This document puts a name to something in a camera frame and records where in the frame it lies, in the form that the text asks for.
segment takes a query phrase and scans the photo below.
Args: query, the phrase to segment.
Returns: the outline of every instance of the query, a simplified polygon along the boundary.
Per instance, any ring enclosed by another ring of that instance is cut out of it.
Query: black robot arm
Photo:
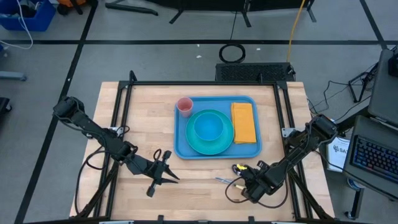
[[[111,129],[101,128],[98,124],[92,121],[84,111],[84,104],[74,98],[65,97],[53,108],[53,115],[56,116],[61,122],[74,124],[80,128],[80,131],[87,136],[88,134],[95,138],[103,147],[106,153],[108,153],[112,159],[114,159],[120,166],[125,164],[127,168],[134,174],[144,174],[153,179],[152,184],[148,188],[147,195],[152,197],[155,192],[155,185],[161,185],[163,183],[176,183],[174,180],[162,178],[163,172],[174,177],[179,178],[170,170],[169,165],[166,164],[167,159],[170,157],[171,152],[165,151],[162,159],[155,159],[155,161],[149,161],[136,154],[138,147],[131,144],[128,141],[122,141],[116,131]],[[97,193],[89,203],[96,203],[106,186],[110,183],[116,173],[117,166],[113,166],[110,170],[104,186],[100,186]],[[82,212],[89,213],[89,209],[84,209]]]
[[[270,166],[264,161],[259,161],[257,163],[259,169],[248,165],[243,167],[238,166],[246,187],[242,190],[242,195],[252,203],[257,203],[264,194],[272,195],[280,189],[283,186],[286,175],[290,175],[303,192],[304,197],[308,199],[317,215],[320,218],[331,218],[317,204],[311,193],[301,182],[294,167],[308,153],[316,150],[319,145],[331,143],[337,134],[336,124],[326,116],[318,115],[314,117],[305,125],[304,131],[295,130],[284,139],[284,145],[290,151],[281,161],[275,162]]]

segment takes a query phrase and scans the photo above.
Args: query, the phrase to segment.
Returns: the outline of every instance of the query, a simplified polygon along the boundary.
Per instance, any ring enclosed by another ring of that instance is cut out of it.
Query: gray carpet floor
[[[107,9],[99,1],[87,40],[201,40],[229,39],[234,21],[230,12],[186,11],[175,24],[168,21],[177,12],[144,1],[129,1],[150,7],[159,17]],[[384,40],[398,43],[395,0],[366,0]],[[359,0],[315,1],[313,23],[306,11],[298,22],[296,40],[373,40],[375,44],[293,45],[291,63],[297,81],[304,82],[308,98],[316,104],[323,100],[328,80],[346,83],[378,61],[381,46]],[[56,14],[48,31],[33,32],[34,40],[79,40],[90,7],[84,14],[72,11]],[[248,14],[252,28],[247,28],[238,14],[232,39],[288,40],[297,9]],[[27,40],[25,32],[9,32],[0,27],[2,40]],[[134,70],[139,80],[214,80],[215,65],[221,63],[218,44],[86,44],[77,66],[71,63],[76,44],[38,42],[30,50],[8,48],[0,55],[0,70],[24,72],[26,82],[0,80],[0,96],[12,101],[13,111],[0,125],[0,223],[13,223],[24,196],[35,162],[50,125],[52,107],[57,102],[67,74],[74,73],[68,95],[85,103],[89,116],[94,113],[101,82],[127,80]],[[244,62],[284,62],[286,44],[247,44]],[[238,58],[240,51],[226,49],[226,58]],[[328,96],[345,86],[331,85]],[[329,101],[324,113],[339,118],[354,105],[348,89]],[[347,116],[367,105],[367,101]],[[324,103],[317,106],[322,110]],[[32,197],[25,222],[68,218],[75,190],[76,175],[86,146],[80,133],[58,125],[43,171]],[[325,171],[337,218],[351,209],[354,191],[339,173]],[[372,190],[366,190],[357,222],[394,223],[398,203]]]

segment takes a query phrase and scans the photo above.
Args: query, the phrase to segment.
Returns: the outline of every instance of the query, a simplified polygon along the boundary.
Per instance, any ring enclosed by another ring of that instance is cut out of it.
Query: blue tray
[[[174,111],[174,151],[182,159],[229,159],[229,158],[252,158],[261,152],[261,133],[257,117],[257,107],[254,100],[248,96],[190,96],[193,101],[192,113],[201,110],[213,109],[224,113],[231,119],[231,103],[251,103],[253,107],[254,126],[256,128],[255,144],[235,144],[232,142],[224,152],[206,156],[193,150],[185,137],[185,128],[189,118],[184,118],[178,112],[177,106]]]

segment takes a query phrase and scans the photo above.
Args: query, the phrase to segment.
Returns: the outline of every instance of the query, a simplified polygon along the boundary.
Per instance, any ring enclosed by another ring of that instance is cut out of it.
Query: wooden tabletop
[[[303,83],[288,83],[290,103],[296,127],[304,127],[311,120]],[[104,82],[101,86],[96,105],[94,121],[102,127],[109,127],[113,113],[118,83]],[[252,159],[218,159],[218,160],[183,160],[175,153],[168,160],[170,168],[181,178],[178,184],[163,184],[156,187],[153,198],[146,195],[152,180],[144,175],[132,175],[126,166],[119,170],[116,193],[113,202],[112,219],[114,220],[156,220],[164,215],[165,220],[248,220],[254,216],[257,221],[290,221],[294,220],[291,195],[286,203],[278,209],[264,208],[250,202],[231,203],[224,195],[226,184],[218,182],[215,177],[235,179],[231,165],[240,163],[255,167],[258,160],[268,164],[283,158],[282,140],[275,107],[275,98],[271,86],[134,86],[132,90],[127,125],[131,130],[124,139],[139,147],[138,155],[152,159],[156,149],[174,152],[174,106],[183,96],[216,96],[247,95],[257,104],[260,123],[262,151]],[[281,104],[286,126],[287,116],[283,93],[280,91]],[[121,120],[120,109],[118,121]],[[97,149],[99,144],[89,140],[85,157]],[[102,166],[103,155],[96,155],[90,160],[93,165]],[[334,217],[330,194],[326,183],[320,156],[310,153],[303,166],[309,191],[325,211]],[[100,171],[85,168],[81,175],[78,194],[79,209],[87,204],[98,188]],[[302,195],[300,199],[301,216],[305,216]],[[232,199],[242,200],[240,190],[230,188],[228,195]],[[285,195],[282,187],[274,195],[265,195],[261,202],[266,205],[279,204]],[[103,202],[101,214],[106,204]]]

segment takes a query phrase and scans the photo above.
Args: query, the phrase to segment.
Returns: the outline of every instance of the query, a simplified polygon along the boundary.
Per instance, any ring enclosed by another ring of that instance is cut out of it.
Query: white cable
[[[28,30],[27,27],[26,27],[25,20],[24,20],[24,16],[22,15],[21,4],[19,3],[19,0],[16,0],[16,1],[17,1],[17,3],[18,3],[19,12],[20,12],[20,15],[21,15],[20,18],[18,18],[18,21],[19,21],[19,23],[21,24],[22,28],[24,28],[24,30],[27,32],[27,35],[29,36],[29,39],[30,39],[30,46],[29,46],[29,47],[21,47],[21,46],[14,45],[14,44],[8,44],[8,43],[6,43],[6,42],[4,42],[4,41],[2,41],[2,40],[0,40],[0,43],[5,44],[5,45],[8,45],[8,46],[10,46],[10,47],[17,47],[17,48],[19,48],[19,49],[29,50],[29,49],[31,49],[32,46],[33,46],[33,39],[32,39],[32,36],[30,35],[29,30]]]

